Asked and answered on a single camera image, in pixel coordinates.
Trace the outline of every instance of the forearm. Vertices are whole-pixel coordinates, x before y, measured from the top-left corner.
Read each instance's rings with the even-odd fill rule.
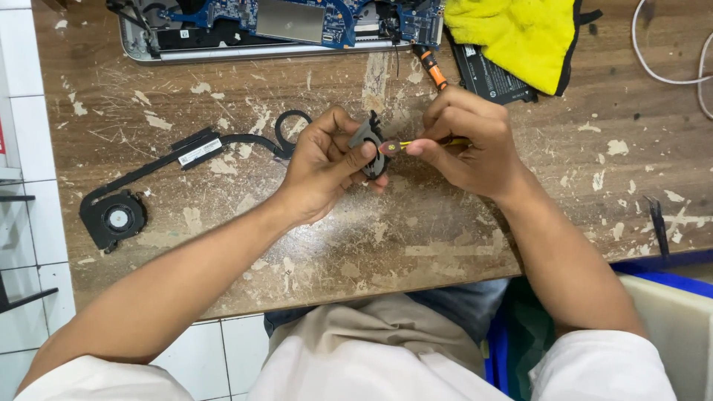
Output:
[[[150,261],[112,285],[53,334],[20,390],[82,355],[149,363],[290,228],[270,200]]]
[[[623,285],[597,249],[523,169],[517,197],[498,202],[525,274],[545,309],[569,330],[645,331]]]

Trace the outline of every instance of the white sticker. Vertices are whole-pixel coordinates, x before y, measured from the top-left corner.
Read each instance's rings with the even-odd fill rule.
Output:
[[[192,151],[179,157],[178,163],[180,163],[180,165],[182,166],[185,166],[186,164],[189,164],[190,162],[205,155],[206,153],[210,153],[215,149],[219,149],[221,146],[222,144],[220,143],[220,139],[214,139],[211,142],[208,142],[205,145],[201,146],[200,148],[193,149]]]
[[[463,45],[463,48],[466,50],[466,57],[474,56],[476,54],[476,50],[473,48],[472,44]]]

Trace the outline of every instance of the white sleeve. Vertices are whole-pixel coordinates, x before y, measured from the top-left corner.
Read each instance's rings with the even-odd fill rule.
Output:
[[[532,401],[675,401],[656,347],[636,334],[581,330],[530,371]]]
[[[15,401],[46,400],[193,401],[193,398],[160,367],[83,356],[46,373],[15,398]]]

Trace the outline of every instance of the hand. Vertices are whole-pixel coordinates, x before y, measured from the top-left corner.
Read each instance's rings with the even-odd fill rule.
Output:
[[[299,134],[287,175],[272,196],[293,216],[293,226],[319,221],[351,184],[366,181],[361,169],[376,155],[376,146],[347,146],[359,125],[342,107],[332,106]],[[369,186],[383,193],[388,182],[384,175]]]
[[[465,136],[470,146],[441,147],[435,141]],[[449,183],[495,201],[515,193],[514,183],[527,168],[515,150],[508,111],[453,85],[424,113],[424,132],[406,147],[436,167]]]

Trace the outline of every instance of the wooden table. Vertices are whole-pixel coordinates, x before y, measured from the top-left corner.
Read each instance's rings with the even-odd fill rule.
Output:
[[[40,1],[33,7],[78,309],[156,255],[263,201],[285,166],[259,146],[238,146],[187,172],[174,164],[129,185],[145,194],[148,224],[110,255],[78,218],[80,200],[97,186],[209,125],[274,138],[276,117],[291,108],[318,116],[340,103],[357,119],[375,109],[387,136],[411,138],[436,96],[408,51],[399,53],[398,76],[393,52],[142,67],[123,54],[117,18],[102,2],[70,2],[64,14]],[[633,1],[586,7],[605,16],[597,36],[580,35],[566,96],[508,105],[521,157],[608,260],[658,253],[643,195],[662,201],[672,252],[711,248],[713,123],[695,87],[658,83],[636,62]],[[708,2],[660,1],[656,14],[640,32],[645,57],[663,76],[693,77],[711,29]],[[57,28],[63,19],[66,28]],[[457,82],[449,48],[437,57]],[[383,196],[352,188],[324,220],[278,241],[203,317],[520,274],[492,203],[415,158],[398,157],[389,175]]]

